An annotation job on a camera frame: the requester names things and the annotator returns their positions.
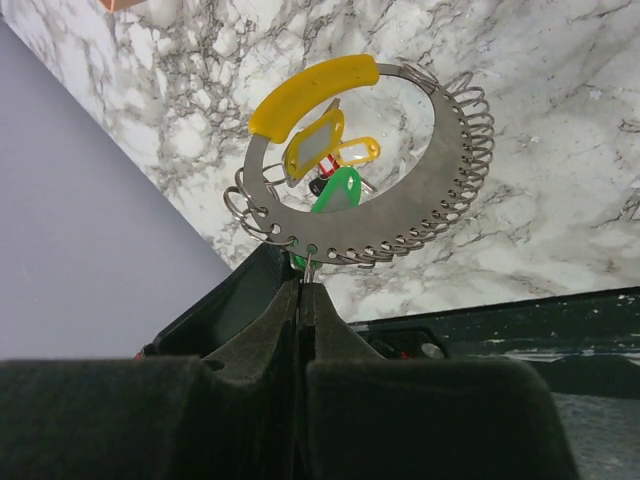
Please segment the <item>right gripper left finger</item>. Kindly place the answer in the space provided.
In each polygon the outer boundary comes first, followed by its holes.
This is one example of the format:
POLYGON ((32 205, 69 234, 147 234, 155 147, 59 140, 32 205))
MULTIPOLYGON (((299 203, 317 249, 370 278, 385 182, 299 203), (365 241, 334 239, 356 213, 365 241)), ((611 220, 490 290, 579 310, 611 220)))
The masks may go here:
POLYGON ((291 479, 296 282, 206 358, 5 361, 5 479, 291 479))

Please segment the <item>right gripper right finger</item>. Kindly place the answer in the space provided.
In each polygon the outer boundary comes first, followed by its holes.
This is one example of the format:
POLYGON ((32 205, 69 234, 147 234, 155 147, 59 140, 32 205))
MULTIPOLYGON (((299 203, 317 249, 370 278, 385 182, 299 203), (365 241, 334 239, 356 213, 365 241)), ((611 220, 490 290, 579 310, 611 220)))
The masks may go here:
POLYGON ((575 479, 551 393, 506 359, 387 360, 304 285, 306 461, 315 479, 575 479))

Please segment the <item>green key tag with key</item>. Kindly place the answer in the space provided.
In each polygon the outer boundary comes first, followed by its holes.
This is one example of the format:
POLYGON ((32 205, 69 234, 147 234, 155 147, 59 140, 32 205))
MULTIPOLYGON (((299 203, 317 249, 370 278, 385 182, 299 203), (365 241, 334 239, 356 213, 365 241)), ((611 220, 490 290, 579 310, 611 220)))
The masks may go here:
POLYGON ((296 210, 267 197, 269 215, 263 223, 273 221, 282 228, 273 238, 283 243, 290 266, 307 282, 323 264, 369 268, 372 262, 362 254, 367 240, 356 231, 360 197, 360 175, 352 167, 343 167, 329 179, 315 209, 296 210))

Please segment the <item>metal keyring with yellow grip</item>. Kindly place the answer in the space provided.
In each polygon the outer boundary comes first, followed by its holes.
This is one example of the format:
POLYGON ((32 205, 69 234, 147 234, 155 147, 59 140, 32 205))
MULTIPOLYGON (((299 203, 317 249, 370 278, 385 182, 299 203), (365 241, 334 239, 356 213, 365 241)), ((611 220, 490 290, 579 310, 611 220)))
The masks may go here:
POLYGON ((317 208, 309 182, 285 183, 282 156, 294 135, 340 100, 340 143, 372 137, 380 155, 354 168, 361 178, 356 231, 372 268, 424 248, 458 223, 477 198, 495 148, 494 119, 475 75, 448 80, 414 65, 349 55, 308 67, 266 95, 248 121, 249 143, 223 201, 252 238, 282 249, 267 197, 296 210, 317 208))

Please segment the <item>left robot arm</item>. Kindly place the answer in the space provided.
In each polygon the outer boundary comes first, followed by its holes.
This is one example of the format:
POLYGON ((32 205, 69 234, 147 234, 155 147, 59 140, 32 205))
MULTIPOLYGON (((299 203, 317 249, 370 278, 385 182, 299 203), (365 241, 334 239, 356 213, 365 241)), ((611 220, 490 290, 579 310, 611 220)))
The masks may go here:
POLYGON ((207 356, 258 318, 282 284, 294 277, 287 253, 267 244, 259 246, 135 357, 207 356))

